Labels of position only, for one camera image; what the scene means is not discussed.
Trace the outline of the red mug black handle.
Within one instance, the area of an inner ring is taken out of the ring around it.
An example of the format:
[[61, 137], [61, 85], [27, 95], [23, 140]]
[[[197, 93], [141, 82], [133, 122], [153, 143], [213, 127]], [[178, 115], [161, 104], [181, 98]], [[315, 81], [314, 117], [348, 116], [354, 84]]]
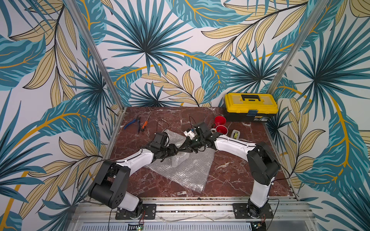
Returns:
[[226, 124], [226, 118], [223, 116], [216, 116], [214, 118], [214, 124], [212, 125], [212, 128], [216, 128], [217, 126], [220, 125], [225, 125]]

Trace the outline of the clear bubble wrap sheet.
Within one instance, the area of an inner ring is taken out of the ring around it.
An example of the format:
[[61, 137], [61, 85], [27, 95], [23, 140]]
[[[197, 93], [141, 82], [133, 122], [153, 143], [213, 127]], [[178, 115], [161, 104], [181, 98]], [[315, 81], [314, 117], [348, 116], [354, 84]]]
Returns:
[[163, 161], [155, 160], [146, 167], [185, 188], [201, 192], [206, 185], [214, 153], [211, 148], [201, 148], [197, 154], [179, 152]]

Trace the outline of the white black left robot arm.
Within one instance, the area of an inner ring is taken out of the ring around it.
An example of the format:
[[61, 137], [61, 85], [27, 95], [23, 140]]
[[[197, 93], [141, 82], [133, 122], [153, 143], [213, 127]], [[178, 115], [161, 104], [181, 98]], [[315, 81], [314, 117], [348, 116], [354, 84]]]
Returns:
[[105, 160], [89, 187], [88, 196], [111, 208], [123, 210], [131, 219], [144, 216], [143, 201], [127, 192], [129, 178], [157, 159], [173, 157], [184, 149], [182, 144], [169, 143], [166, 132], [159, 132], [135, 154], [118, 160]]

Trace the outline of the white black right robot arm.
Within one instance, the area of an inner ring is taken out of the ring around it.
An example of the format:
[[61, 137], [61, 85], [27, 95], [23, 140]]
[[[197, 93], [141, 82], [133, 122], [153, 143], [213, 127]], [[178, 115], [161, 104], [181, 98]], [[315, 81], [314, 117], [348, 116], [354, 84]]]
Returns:
[[176, 148], [177, 152], [198, 153], [200, 148], [214, 149], [237, 156], [248, 162], [253, 177], [252, 194], [242, 213], [252, 218], [272, 216], [268, 203], [269, 192], [280, 165], [270, 147], [264, 143], [250, 143], [230, 138], [216, 129], [209, 129], [205, 123], [199, 123], [184, 132], [185, 141]]

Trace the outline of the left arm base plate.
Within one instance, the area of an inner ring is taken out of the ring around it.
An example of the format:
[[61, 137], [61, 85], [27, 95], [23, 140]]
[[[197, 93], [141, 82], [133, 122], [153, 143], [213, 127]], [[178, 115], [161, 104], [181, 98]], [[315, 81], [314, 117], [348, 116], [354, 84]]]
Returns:
[[123, 208], [118, 208], [116, 212], [116, 220], [154, 220], [156, 218], [156, 204], [142, 204], [134, 211], [128, 211]]

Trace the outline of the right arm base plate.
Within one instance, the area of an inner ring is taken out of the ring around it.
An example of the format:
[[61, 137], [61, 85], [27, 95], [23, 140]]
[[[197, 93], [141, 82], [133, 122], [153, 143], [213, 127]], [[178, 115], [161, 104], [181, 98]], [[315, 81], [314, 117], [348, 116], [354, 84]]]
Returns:
[[235, 219], [248, 218], [273, 218], [274, 213], [269, 203], [259, 208], [250, 203], [235, 203], [232, 204]]

